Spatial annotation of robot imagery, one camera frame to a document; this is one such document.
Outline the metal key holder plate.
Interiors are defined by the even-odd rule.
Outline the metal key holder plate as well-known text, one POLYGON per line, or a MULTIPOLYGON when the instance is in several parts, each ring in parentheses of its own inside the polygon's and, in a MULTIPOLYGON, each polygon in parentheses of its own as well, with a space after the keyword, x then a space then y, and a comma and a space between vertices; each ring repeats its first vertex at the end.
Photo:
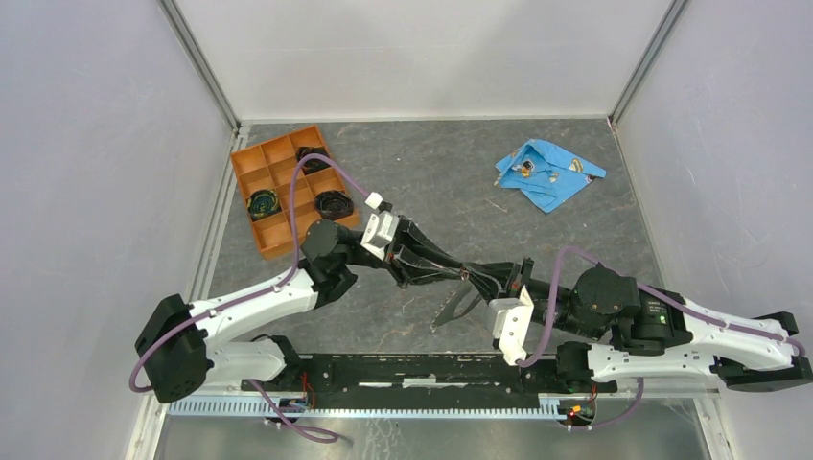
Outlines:
POLYGON ((475 307, 484 304, 477 290, 468 282, 469 276, 478 276, 476 273, 465 272, 460 282, 452 289, 441 304, 440 310, 430 323, 430 330, 437 331, 441 327, 461 319, 471 313, 475 307))

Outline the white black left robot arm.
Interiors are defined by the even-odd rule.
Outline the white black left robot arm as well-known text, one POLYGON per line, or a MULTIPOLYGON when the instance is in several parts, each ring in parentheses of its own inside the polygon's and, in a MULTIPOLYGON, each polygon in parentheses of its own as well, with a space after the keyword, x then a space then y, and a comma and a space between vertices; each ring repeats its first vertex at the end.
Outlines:
POLYGON ((306 231, 293 266, 283 274, 231 294, 187 303, 162 299, 135 341, 139 359, 129 378, 136 393, 174 403, 206 382, 268 381, 292 389, 300 363, 280 344, 256 350, 236 337, 289 315, 334 303, 357 281, 351 266, 387 271, 401 288, 455 279, 464 265, 436 246, 409 219, 381 212, 364 230, 320 219, 306 231))

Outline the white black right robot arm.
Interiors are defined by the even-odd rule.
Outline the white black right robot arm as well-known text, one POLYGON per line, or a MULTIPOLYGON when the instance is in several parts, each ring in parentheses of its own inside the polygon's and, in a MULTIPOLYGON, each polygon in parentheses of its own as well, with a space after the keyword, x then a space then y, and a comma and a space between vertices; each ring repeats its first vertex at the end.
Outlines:
POLYGON ((812 365, 794 336, 793 314, 742 318, 710 310, 672 291, 596 263, 571 288, 531 278, 531 262, 464 264, 461 274, 493 309, 505 361, 533 367, 543 350, 524 348, 528 326, 576 335, 556 347, 556 383, 567 391, 625 379, 693 378, 740 392, 768 393, 809 384, 812 365))

